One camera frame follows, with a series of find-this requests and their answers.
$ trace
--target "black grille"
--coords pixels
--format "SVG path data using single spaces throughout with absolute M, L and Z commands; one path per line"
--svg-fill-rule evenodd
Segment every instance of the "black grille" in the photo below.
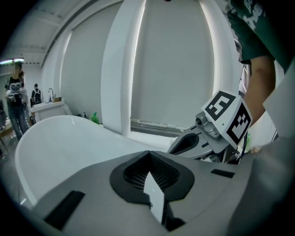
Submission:
M 149 172 L 151 172 L 155 182 L 163 192 L 179 179 L 179 171 L 177 169 L 150 153 L 127 167 L 124 171 L 124 179 L 134 188 L 143 191 Z

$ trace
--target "ceiling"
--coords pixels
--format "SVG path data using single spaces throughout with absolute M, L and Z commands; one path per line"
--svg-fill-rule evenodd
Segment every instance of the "ceiling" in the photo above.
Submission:
M 0 60 L 22 57 L 25 64 L 42 64 L 60 28 L 83 0 L 40 0 L 12 34 Z

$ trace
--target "green t-shirt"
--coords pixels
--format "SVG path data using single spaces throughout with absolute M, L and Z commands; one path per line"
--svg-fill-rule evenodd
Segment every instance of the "green t-shirt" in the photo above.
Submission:
M 240 42 L 240 62 L 251 64 L 250 59 L 271 56 L 287 70 L 293 56 L 294 43 L 288 34 L 286 5 L 279 1 L 229 0 L 227 16 Z

